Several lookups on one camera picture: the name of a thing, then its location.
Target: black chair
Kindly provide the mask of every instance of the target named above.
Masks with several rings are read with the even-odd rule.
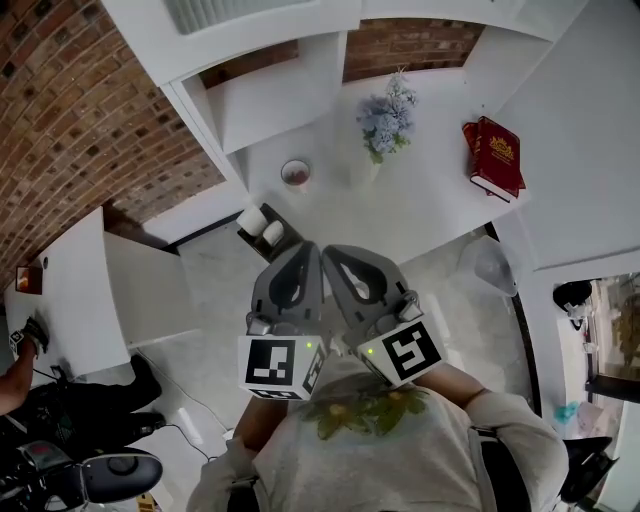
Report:
[[[573,439],[564,442],[569,454],[569,474],[560,490],[565,503],[577,503],[607,475],[617,460],[604,452],[610,437]]]

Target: white table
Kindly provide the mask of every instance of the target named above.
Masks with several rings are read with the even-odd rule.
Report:
[[[306,239],[320,246],[357,245],[400,264],[440,247],[512,210],[529,190],[506,203],[487,197],[469,181],[465,122],[478,118],[469,100],[464,70],[409,73],[418,93],[411,145],[386,156],[367,187],[350,184],[352,168],[371,166],[356,122],[357,105],[383,94],[389,77],[348,84],[323,118],[237,153],[254,202],[267,202]],[[290,192],[282,165],[302,159],[311,165],[308,193]]]
[[[127,363],[129,350],[197,330],[180,258],[105,233],[102,208],[46,248],[42,295],[4,292],[9,331],[42,319],[49,352],[35,367],[62,365],[71,377]],[[44,382],[35,375],[34,385]]]

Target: book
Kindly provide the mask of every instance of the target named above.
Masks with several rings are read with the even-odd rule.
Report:
[[[466,123],[462,131],[474,156],[471,182],[503,201],[517,198],[526,188],[520,172],[520,139],[486,117]]]

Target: desk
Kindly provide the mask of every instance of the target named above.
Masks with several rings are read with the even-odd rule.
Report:
[[[9,331],[41,319],[50,348],[35,367],[62,365],[77,377],[127,363],[129,350],[197,329],[178,256],[104,232],[102,208],[32,262],[47,268],[42,295],[4,292]],[[34,384],[44,382],[35,376]]]

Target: shelf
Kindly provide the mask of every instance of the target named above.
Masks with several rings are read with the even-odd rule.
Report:
[[[331,108],[298,59],[225,82],[207,95],[226,154],[302,126]]]
[[[297,58],[217,85],[204,101],[202,87],[192,87],[192,100],[222,152],[234,153],[327,113],[341,88],[345,46],[345,33],[307,37],[298,41]]]
[[[181,5],[191,3],[180,1]],[[151,79],[156,85],[165,85],[259,48],[355,30],[360,25],[360,1],[282,0],[289,5],[229,19],[190,34],[181,33],[187,29],[178,28],[175,14],[172,15],[164,0],[104,0],[104,6]],[[276,0],[268,2],[274,5]],[[235,0],[234,4],[242,9],[249,4],[259,5],[256,0]]]
[[[249,16],[270,9],[311,2],[313,0],[165,0],[167,8],[183,34]]]
[[[254,202],[267,202],[303,237],[321,246],[358,245],[397,263],[526,202],[526,190],[507,204],[469,182],[462,125],[478,112],[469,101],[465,72],[407,76],[420,101],[416,132],[409,147],[388,158],[371,186],[354,190],[349,183],[349,168],[368,165],[355,109],[361,98],[384,91],[388,77],[349,84],[326,116],[236,152]],[[280,181],[282,165],[293,158],[311,165],[307,195],[289,192]]]
[[[437,18],[481,23],[557,41],[586,0],[363,0],[362,18]]]

